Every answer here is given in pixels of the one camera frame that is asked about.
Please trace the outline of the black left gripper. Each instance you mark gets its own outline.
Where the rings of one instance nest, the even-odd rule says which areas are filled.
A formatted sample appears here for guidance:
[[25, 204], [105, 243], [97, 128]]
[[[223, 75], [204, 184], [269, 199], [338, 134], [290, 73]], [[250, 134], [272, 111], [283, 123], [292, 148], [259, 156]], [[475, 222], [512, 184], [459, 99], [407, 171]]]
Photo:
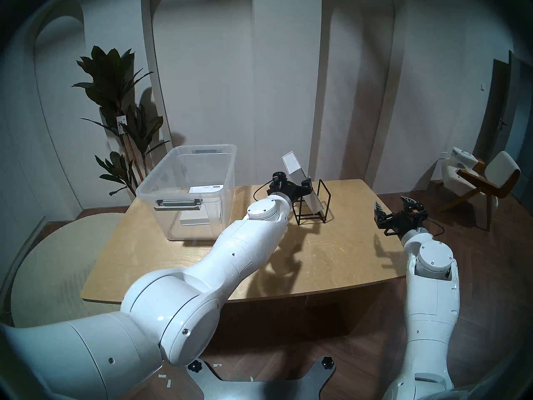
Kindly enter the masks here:
[[290, 181], [272, 181], [267, 189], [267, 195], [277, 195], [284, 198], [288, 204], [294, 204], [300, 198], [311, 194], [312, 180], [310, 177], [301, 182], [301, 186]]

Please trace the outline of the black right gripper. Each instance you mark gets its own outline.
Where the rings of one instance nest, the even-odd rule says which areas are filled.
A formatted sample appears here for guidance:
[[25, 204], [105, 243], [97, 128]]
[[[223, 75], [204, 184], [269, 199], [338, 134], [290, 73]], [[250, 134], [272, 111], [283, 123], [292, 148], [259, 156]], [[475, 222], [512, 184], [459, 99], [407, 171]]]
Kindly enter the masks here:
[[[421, 210], [421, 202], [411, 197], [401, 197], [401, 201], [402, 210]], [[374, 220], [385, 236], [403, 237], [411, 230], [411, 220], [405, 212], [386, 214], [377, 201], [374, 204]]]

